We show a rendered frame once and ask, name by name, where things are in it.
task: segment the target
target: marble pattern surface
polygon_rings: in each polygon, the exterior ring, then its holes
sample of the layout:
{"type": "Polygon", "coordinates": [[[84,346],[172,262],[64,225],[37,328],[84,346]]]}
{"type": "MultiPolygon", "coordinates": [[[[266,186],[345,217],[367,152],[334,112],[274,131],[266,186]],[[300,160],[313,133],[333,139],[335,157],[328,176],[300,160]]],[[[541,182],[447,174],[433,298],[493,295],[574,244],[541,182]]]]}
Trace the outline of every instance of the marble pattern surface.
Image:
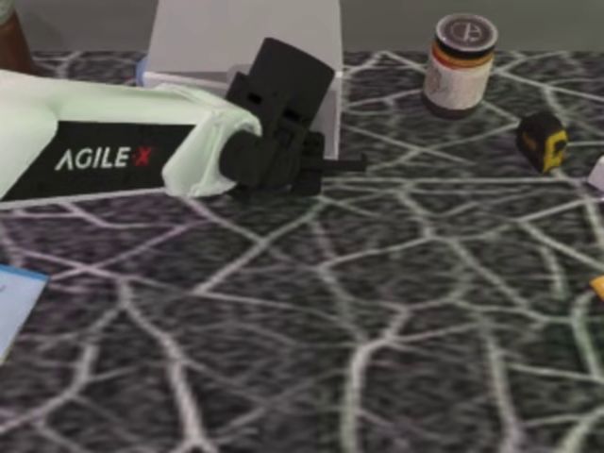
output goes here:
{"type": "MultiPolygon", "coordinates": [[[[38,55],[132,83],[134,53],[38,55]]],[[[425,56],[346,56],[343,154],[316,199],[129,197],[0,212],[0,261],[53,276],[0,368],[7,453],[604,451],[604,55],[497,58],[471,119],[425,56]],[[572,139],[537,176],[521,115],[572,139]]]]}

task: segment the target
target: table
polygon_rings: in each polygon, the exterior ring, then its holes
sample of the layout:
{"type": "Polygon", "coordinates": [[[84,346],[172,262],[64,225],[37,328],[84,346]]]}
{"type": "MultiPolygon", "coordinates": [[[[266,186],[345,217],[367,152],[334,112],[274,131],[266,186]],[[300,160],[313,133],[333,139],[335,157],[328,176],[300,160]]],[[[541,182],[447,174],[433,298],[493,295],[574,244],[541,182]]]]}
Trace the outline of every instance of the table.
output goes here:
{"type": "MultiPolygon", "coordinates": [[[[140,55],[40,54],[132,83],[140,55]]],[[[421,108],[421,54],[346,55],[339,176],[312,200],[131,197],[2,212],[53,283],[0,369],[0,450],[601,451],[604,58],[502,54],[472,119],[421,108]],[[512,147],[552,107],[541,177],[512,147]]]]}

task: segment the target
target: agile-x logo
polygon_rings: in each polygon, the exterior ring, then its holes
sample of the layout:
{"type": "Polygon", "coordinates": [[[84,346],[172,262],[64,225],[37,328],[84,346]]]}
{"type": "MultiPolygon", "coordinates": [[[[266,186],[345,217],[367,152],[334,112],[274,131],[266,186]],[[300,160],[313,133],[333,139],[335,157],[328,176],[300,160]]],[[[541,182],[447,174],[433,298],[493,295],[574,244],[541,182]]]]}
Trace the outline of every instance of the agile-x logo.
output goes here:
{"type": "Polygon", "coordinates": [[[55,171],[146,167],[153,150],[151,146],[139,146],[136,150],[130,146],[68,149],[55,166],[55,171]]]}

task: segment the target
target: gray wall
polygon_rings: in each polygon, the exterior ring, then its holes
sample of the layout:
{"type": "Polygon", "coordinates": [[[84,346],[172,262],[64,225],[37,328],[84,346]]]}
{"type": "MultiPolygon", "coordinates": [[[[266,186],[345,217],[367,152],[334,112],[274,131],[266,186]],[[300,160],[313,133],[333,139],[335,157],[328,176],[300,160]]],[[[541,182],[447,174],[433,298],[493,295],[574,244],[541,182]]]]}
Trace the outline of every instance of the gray wall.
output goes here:
{"type": "MultiPolygon", "coordinates": [[[[144,50],[157,4],[157,0],[16,2],[34,50],[144,50]]],[[[346,50],[425,50],[438,18],[466,11],[482,13],[495,22],[501,33],[501,49],[604,50],[604,0],[341,3],[346,50]]]]}

